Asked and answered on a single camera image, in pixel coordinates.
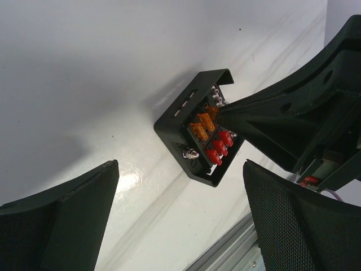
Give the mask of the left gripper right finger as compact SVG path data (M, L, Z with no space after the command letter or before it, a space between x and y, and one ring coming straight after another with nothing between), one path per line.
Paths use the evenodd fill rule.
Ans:
M360 207L247 160L243 179L266 270L360 270Z

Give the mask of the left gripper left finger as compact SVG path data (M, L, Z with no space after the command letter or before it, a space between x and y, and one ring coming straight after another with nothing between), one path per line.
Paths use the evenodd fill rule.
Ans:
M1 206L1 270L94 270L119 180L117 160Z

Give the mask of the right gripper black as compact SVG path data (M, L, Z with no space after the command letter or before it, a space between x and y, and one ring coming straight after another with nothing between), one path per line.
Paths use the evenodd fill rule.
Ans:
M219 124L242 136L282 169L299 170L293 182L300 186L317 192L336 191L353 180L360 181L360 95L277 97L314 81L344 50L360 50L360 15L351 16L299 70L222 107Z

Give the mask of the orange blade fuse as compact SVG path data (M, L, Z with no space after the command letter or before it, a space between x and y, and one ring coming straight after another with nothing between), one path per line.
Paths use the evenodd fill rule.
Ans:
M214 121L216 119L219 108L217 106L206 106L205 109L211 120Z

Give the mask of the black fuse box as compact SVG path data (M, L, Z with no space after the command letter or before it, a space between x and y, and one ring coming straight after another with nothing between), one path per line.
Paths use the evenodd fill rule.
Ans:
M154 124L186 175L217 187L244 139L211 120L206 106L225 106L222 85L233 84L229 69L198 73Z

